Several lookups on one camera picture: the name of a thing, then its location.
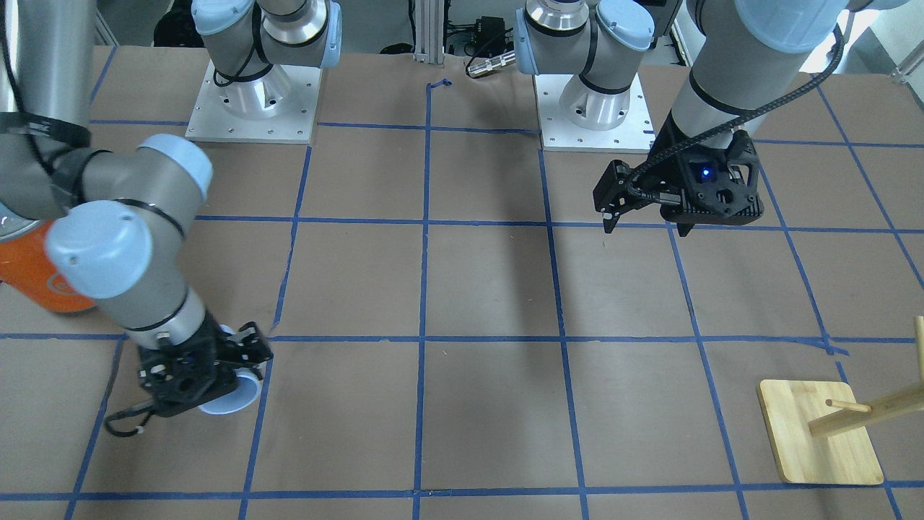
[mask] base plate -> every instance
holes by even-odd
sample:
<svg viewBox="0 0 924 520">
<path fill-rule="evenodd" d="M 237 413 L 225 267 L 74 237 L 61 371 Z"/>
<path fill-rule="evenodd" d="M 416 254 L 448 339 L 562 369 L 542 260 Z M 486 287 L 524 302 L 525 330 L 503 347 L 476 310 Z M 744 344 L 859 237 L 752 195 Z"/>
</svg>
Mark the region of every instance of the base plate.
<svg viewBox="0 0 924 520">
<path fill-rule="evenodd" d="M 809 421 L 836 412 L 826 399 L 857 402 L 846 383 L 764 379 L 758 387 L 780 478 L 791 484 L 875 486 L 883 481 L 879 459 L 864 427 L 812 437 Z"/>
<path fill-rule="evenodd" d="M 292 81 L 293 92 L 267 119 L 244 119 L 229 112 L 212 82 L 209 62 L 199 97 L 189 116 L 186 138 L 203 142 L 276 142 L 307 144 L 311 141 L 321 89 L 321 70 L 314 67 L 282 67 Z"/>
<path fill-rule="evenodd" d="M 638 75 L 630 87 L 632 101 L 626 119 L 612 130 L 587 130 L 565 116 L 558 100 L 571 78 L 570 74 L 535 76 L 542 148 L 557 152 L 648 153 L 655 133 Z"/>
</svg>

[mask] gray floor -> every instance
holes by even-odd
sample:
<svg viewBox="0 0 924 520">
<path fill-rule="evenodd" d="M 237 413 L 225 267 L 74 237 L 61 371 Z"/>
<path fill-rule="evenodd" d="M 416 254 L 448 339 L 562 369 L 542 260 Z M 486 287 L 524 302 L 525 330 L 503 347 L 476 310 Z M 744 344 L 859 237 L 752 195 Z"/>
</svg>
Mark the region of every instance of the gray floor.
<svg viewBox="0 0 924 520">
<path fill-rule="evenodd" d="M 97 48 L 94 145 L 182 135 L 207 61 Z M 311 147 L 201 143 L 215 176 L 179 264 L 271 335 L 259 404 L 109 437 L 102 413 L 145 397 L 134 347 L 0 285 L 0 517 L 924 518 L 924 417 L 869 429 L 885 485 L 791 486 L 755 391 L 918 381 L 906 89 L 839 75 L 772 114 L 767 215 L 681 239 L 653 208 L 604 235 L 614 157 L 542 151 L 531 79 L 462 66 L 344 55 Z M 642 69 L 656 126 L 686 76 Z"/>
</svg>

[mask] wooden base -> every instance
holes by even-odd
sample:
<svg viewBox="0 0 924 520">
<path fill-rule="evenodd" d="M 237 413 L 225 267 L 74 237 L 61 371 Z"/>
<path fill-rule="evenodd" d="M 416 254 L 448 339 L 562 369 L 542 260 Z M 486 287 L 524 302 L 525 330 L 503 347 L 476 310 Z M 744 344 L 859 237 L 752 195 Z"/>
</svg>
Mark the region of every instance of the wooden base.
<svg viewBox="0 0 924 520">
<path fill-rule="evenodd" d="M 858 427 L 827 438 L 812 437 L 809 421 L 836 412 L 826 399 L 857 402 L 846 383 L 764 379 L 760 408 L 780 478 L 791 484 L 854 484 L 883 481 L 869 434 Z"/>
</svg>

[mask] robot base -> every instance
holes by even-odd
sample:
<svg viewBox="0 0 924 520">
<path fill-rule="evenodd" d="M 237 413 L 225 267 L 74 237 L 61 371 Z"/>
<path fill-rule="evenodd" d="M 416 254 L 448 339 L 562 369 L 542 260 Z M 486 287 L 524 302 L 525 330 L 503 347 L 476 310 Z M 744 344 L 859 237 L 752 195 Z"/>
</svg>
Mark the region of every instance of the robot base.
<svg viewBox="0 0 924 520">
<path fill-rule="evenodd" d="M 632 81 L 632 102 L 626 119 L 612 130 L 587 130 L 568 120 L 558 100 L 571 77 L 570 74 L 535 77 L 542 148 L 554 152 L 647 154 L 655 133 L 638 75 Z"/>
<path fill-rule="evenodd" d="M 212 82 L 214 66 L 209 62 L 199 97 L 189 117 L 186 138 L 200 142 L 274 142 L 308 144 L 317 115 L 321 70 L 313 67 L 282 67 L 293 92 L 268 119 L 244 119 L 223 106 L 220 87 Z"/>
</svg>

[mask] wooden dowel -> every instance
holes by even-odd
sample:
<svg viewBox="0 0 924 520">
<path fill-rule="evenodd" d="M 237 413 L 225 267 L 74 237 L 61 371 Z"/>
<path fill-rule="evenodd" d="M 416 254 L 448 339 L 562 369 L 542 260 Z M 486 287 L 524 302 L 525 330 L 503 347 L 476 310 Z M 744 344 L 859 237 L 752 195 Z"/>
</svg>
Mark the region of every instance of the wooden dowel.
<svg viewBox="0 0 924 520">
<path fill-rule="evenodd" d="M 918 373 L 924 381 L 924 316 L 915 316 L 915 344 L 918 346 Z"/>
<path fill-rule="evenodd" d="M 899 415 L 915 412 L 924 405 L 924 382 L 890 393 L 869 402 L 868 413 L 839 410 L 808 422 L 812 437 L 830 437 L 838 433 L 875 424 Z"/>
<path fill-rule="evenodd" d="M 837 401 L 835 399 L 828 399 L 824 402 L 832 408 L 840 408 L 841 410 L 852 410 L 854 412 L 863 412 L 868 414 L 872 412 L 872 406 L 868 404 L 860 404 L 859 402 L 847 402 L 847 401 Z"/>
</svg>

